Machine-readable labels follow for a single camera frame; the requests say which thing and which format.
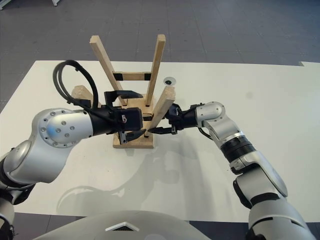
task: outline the wooden base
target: wooden base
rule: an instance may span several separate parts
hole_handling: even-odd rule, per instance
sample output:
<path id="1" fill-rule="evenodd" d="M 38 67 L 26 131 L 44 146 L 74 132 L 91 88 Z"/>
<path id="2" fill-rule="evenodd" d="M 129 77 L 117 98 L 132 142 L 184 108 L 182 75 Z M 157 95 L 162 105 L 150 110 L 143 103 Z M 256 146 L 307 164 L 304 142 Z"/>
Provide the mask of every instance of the wooden base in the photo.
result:
<path id="1" fill-rule="evenodd" d="M 123 108 L 134 108 L 138 107 L 142 111 L 143 114 L 152 114 L 154 109 L 154 97 L 152 97 L 152 101 L 150 106 L 146 106 L 146 95 L 143 95 L 143 98 L 133 98 L 127 100 L 127 105 L 122 106 Z M 143 121 L 143 128 L 147 129 L 150 124 L 150 121 Z M 129 141 L 127 144 L 120 144 L 118 133 L 113 135 L 113 147 L 116 149 L 153 149 L 154 148 L 154 136 L 150 134 L 149 137 L 145 137 L 144 135 L 140 136 L 136 140 Z"/>

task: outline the black band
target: black band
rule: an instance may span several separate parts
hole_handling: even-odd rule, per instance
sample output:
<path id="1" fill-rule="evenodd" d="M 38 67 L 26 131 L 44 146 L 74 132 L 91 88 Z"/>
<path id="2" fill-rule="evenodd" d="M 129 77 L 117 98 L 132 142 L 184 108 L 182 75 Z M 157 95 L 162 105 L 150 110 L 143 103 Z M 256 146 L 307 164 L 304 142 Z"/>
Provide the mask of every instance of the black band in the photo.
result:
<path id="1" fill-rule="evenodd" d="M 237 136 L 227 141 L 220 149 L 229 163 L 243 155 L 256 151 L 245 136 Z"/>
<path id="2" fill-rule="evenodd" d="M 254 206 L 264 201 L 277 200 L 277 199 L 279 199 L 279 196 L 274 192 L 266 192 L 266 193 L 254 196 L 253 198 L 251 198 L 250 202 L 252 203 L 252 206 Z"/>
<path id="3" fill-rule="evenodd" d="M 19 183 L 16 183 L 12 180 L 10 180 L 6 173 L 5 173 L 5 170 L 4 170 L 4 162 L 5 162 L 5 159 L 3 159 L 1 162 L 0 162 L 0 181 L 4 184 L 4 185 L 7 185 L 8 187 L 11 187 L 11 188 L 23 188 L 23 187 L 26 187 L 28 186 L 29 184 L 19 184 Z"/>
<path id="4" fill-rule="evenodd" d="M 0 217 L 4 221 L 0 226 L 0 239 L 1 240 L 12 240 L 14 239 L 14 227 L 3 217 Z"/>
<path id="5" fill-rule="evenodd" d="M 248 209 L 252 208 L 251 203 L 248 201 L 248 199 L 246 198 L 246 196 L 244 195 L 244 193 L 241 191 L 237 180 L 233 181 L 233 189 L 235 191 L 235 193 L 237 194 L 240 202 L 242 203 L 243 206 L 245 206 Z"/>
<path id="6" fill-rule="evenodd" d="M 93 110 L 96 113 L 99 113 L 100 115 L 110 118 L 111 113 L 106 108 L 97 108 Z M 95 114 L 91 114 L 89 112 L 89 116 L 92 123 L 92 129 L 93 129 L 93 136 L 100 135 L 100 134 L 111 134 L 112 131 L 116 128 L 111 123 L 106 122 L 103 118 L 96 116 Z"/>

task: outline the black cable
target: black cable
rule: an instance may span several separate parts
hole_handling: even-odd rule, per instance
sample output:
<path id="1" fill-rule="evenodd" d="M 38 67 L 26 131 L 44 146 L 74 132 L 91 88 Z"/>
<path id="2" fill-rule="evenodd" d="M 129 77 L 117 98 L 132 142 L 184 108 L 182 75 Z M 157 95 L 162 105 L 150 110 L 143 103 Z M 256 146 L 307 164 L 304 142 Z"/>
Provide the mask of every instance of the black cable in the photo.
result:
<path id="1" fill-rule="evenodd" d="M 213 140 L 212 137 L 208 133 L 206 133 L 201 127 L 198 127 L 198 130 L 201 134 L 206 136 L 208 139 Z"/>
<path id="2" fill-rule="evenodd" d="M 85 77 L 85 79 L 89 82 L 91 89 L 92 89 L 92 95 L 93 95 L 93 103 L 92 103 L 92 108 L 89 108 L 83 104 L 80 103 L 80 101 L 78 101 L 77 99 L 73 98 L 67 91 L 67 89 L 65 88 L 65 85 L 63 84 L 62 81 L 62 71 L 64 69 L 64 67 L 66 65 L 72 66 L 75 68 L 76 71 L 80 71 L 82 73 L 82 75 Z M 98 96 L 98 90 L 95 84 L 95 81 L 93 80 L 93 78 L 91 77 L 91 75 L 77 62 L 74 60 L 66 60 L 64 62 L 59 63 L 53 70 L 53 83 L 54 86 L 56 88 L 56 90 L 58 91 L 58 93 L 68 102 L 68 103 L 73 103 L 76 106 L 80 106 L 81 108 L 83 108 L 85 111 L 87 111 L 88 113 L 91 113 L 93 115 L 96 115 L 97 117 L 104 119 L 105 121 L 107 121 L 108 123 L 112 123 L 114 124 L 116 121 L 103 116 L 99 113 L 97 113 L 96 110 L 98 108 L 98 102 L 99 102 L 99 96 Z"/>

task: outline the wooden leg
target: wooden leg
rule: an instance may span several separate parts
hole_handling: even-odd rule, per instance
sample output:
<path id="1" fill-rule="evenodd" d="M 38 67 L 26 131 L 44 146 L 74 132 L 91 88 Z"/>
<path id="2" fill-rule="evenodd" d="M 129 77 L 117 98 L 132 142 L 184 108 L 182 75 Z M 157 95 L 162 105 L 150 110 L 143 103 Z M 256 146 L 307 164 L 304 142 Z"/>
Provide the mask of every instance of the wooden leg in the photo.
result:
<path id="1" fill-rule="evenodd" d="M 91 105 L 94 101 L 92 93 L 83 85 L 75 86 L 71 92 L 71 96 L 75 99 L 86 99 L 91 101 Z"/>
<path id="2" fill-rule="evenodd" d="M 114 68 L 112 67 L 111 61 L 107 55 L 107 52 L 100 40 L 100 37 L 97 35 L 94 35 L 90 39 L 90 45 L 93 49 L 93 52 L 95 56 L 98 58 L 106 76 L 108 77 L 112 87 L 114 90 L 123 90 L 121 84 L 116 81 L 115 76 L 113 72 L 115 71 Z M 127 105 L 127 100 L 122 99 L 119 97 L 121 105 L 125 106 Z"/>
<path id="3" fill-rule="evenodd" d="M 151 69 L 151 78 L 149 81 L 149 86 L 148 86 L 148 90 L 146 92 L 146 97 L 145 97 L 146 106 L 150 105 L 152 96 L 154 94 L 159 67 L 161 63 L 161 58 L 165 49 L 165 43 L 166 43 L 166 36 L 164 34 L 159 34 L 156 38 L 155 52 L 153 56 L 153 63 L 152 63 L 152 69 Z"/>
<path id="4" fill-rule="evenodd" d="M 152 134 L 148 132 L 149 129 L 153 129 L 157 127 L 160 123 L 161 119 L 165 116 L 170 106 L 174 103 L 176 99 L 176 92 L 174 86 L 166 86 L 160 96 L 159 101 L 156 103 L 153 110 L 152 120 L 146 129 L 144 136 L 150 137 Z"/>

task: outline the black tape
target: black tape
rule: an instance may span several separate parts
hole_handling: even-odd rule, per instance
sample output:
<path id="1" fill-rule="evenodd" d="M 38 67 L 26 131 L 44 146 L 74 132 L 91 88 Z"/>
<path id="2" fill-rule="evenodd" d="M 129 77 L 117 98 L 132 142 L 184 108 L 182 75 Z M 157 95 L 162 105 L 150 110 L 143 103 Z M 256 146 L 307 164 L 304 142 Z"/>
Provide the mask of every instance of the black tape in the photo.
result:
<path id="1" fill-rule="evenodd" d="M 113 74 L 115 80 L 117 81 L 123 81 L 124 80 L 124 77 L 122 76 L 122 73 L 114 73 Z"/>
<path id="2" fill-rule="evenodd" d="M 151 79 L 151 73 L 145 73 L 144 74 L 144 80 L 145 81 L 150 81 L 150 79 Z"/>

